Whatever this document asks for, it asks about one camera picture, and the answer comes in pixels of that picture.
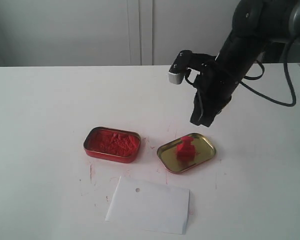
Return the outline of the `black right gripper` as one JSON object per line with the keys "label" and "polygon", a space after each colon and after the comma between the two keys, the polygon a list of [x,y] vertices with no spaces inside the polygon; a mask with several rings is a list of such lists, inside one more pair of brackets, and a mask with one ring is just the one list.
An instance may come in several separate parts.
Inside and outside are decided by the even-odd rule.
{"label": "black right gripper", "polygon": [[194,81],[187,81],[196,89],[190,122],[210,127],[243,79],[243,59],[233,53],[211,56],[190,52],[187,54],[188,77],[191,70],[199,73]]}

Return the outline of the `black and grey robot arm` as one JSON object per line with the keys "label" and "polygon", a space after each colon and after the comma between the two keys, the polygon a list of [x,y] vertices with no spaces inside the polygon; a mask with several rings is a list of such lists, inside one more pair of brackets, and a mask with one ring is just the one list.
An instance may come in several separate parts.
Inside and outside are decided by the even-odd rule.
{"label": "black and grey robot arm", "polygon": [[254,94],[284,107],[297,103],[288,71],[288,54],[300,43],[300,0],[242,0],[237,5],[232,30],[216,57],[191,55],[188,68],[196,70],[192,86],[196,89],[190,122],[209,127],[231,101],[235,89],[247,76],[260,53],[269,43],[286,43],[283,69],[292,101],[281,102],[245,85]]}

